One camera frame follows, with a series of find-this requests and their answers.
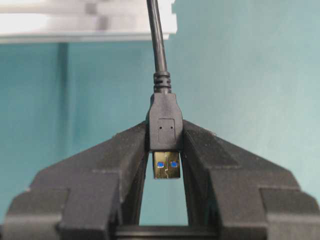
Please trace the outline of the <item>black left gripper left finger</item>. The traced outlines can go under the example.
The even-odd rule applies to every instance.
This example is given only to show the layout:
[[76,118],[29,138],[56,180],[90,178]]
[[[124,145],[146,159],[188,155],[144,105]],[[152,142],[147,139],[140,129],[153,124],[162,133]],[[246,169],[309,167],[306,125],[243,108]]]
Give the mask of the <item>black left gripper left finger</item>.
[[108,240],[140,217],[148,158],[142,122],[39,171],[6,213],[4,240]]

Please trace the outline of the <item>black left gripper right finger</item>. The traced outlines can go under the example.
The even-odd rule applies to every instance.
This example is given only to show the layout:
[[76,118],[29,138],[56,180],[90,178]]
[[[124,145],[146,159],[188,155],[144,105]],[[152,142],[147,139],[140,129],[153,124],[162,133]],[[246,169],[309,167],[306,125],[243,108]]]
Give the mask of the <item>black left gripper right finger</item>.
[[183,122],[188,223],[220,240],[317,240],[320,208],[287,169]]

